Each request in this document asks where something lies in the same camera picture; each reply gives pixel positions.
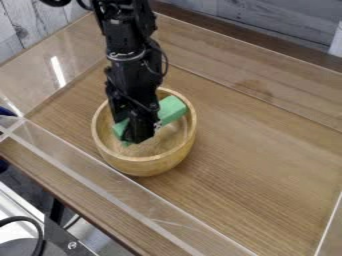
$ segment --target wooden table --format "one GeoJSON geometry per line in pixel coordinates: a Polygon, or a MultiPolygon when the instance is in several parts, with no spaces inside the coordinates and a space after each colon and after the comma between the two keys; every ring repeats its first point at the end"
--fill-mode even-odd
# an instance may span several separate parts
{"type": "MultiPolygon", "coordinates": [[[[338,68],[331,71],[167,16],[159,17],[159,29],[175,65],[164,86],[194,103],[199,130],[188,159],[168,173],[135,180],[256,254],[314,255],[342,184],[338,68]]],[[[89,124],[105,100],[107,64],[92,65],[27,115],[99,160],[89,124]]],[[[0,152],[138,254],[187,255],[12,139],[0,152]]],[[[113,174],[85,172],[109,191],[113,174]]]]}

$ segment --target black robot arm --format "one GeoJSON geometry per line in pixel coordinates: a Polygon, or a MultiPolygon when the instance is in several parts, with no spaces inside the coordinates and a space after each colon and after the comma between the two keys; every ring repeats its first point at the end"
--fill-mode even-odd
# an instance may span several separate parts
{"type": "MultiPolygon", "coordinates": [[[[71,2],[41,1],[51,6],[71,2]]],[[[77,2],[89,9],[81,0],[77,2]]],[[[107,41],[111,66],[105,69],[105,93],[113,121],[130,120],[122,140],[139,144],[160,127],[156,89],[168,69],[167,56],[151,39],[156,17],[148,0],[92,0],[91,8],[107,41]]]]}

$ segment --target green block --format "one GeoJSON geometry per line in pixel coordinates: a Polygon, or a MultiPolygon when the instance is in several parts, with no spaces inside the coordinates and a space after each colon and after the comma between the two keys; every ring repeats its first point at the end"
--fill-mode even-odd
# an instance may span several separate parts
{"type": "MultiPolygon", "coordinates": [[[[159,102],[159,104],[160,104],[160,110],[158,112],[158,117],[162,121],[162,126],[166,126],[174,121],[176,121],[187,113],[186,104],[175,96],[168,96],[159,102]]],[[[130,119],[127,118],[124,121],[115,124],[112,127],[113,134],[119,139],[122,139],[123,137],[123,133],[128,123],[130,123],[130,119]]]]}

